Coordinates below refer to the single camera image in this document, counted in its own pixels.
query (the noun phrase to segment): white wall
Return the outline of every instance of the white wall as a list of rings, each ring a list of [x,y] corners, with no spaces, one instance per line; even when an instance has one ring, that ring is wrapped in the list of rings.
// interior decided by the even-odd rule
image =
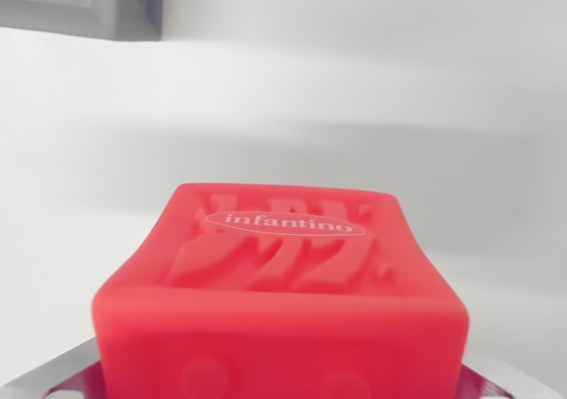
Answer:
[[[567,394],[567,0],[166,2],[161,43],[0,28],[0,384],[227,181],[397,195],[471,343]]]

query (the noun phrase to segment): gray object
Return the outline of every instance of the gray object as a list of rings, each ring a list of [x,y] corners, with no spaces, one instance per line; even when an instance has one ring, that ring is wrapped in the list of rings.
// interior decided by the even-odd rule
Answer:
[[[162,0],[0,0],[0,27],[159,40]]]

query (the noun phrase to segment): silicone cover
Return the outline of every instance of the silicone cover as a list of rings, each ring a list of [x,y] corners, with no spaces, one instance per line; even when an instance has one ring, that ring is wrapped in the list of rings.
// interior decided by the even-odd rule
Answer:
[[[110,399],[452,399],[466,310],[388,194],[184,184],[105,283]]]

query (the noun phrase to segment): white surface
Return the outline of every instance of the white surface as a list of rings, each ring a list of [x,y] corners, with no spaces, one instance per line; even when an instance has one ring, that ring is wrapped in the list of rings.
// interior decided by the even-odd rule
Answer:
[[[0,384],[191,181],[397,195],[470,338],[567,394],[567,0],[167,0],[165,41],[0,29]]]

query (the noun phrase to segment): red rubber toy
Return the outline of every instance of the red rubber toy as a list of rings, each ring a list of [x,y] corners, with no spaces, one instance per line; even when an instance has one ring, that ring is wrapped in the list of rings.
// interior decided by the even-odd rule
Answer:
[[[184,184],[105,283],[109,399],[452,399],[461,301],[397,200]]]

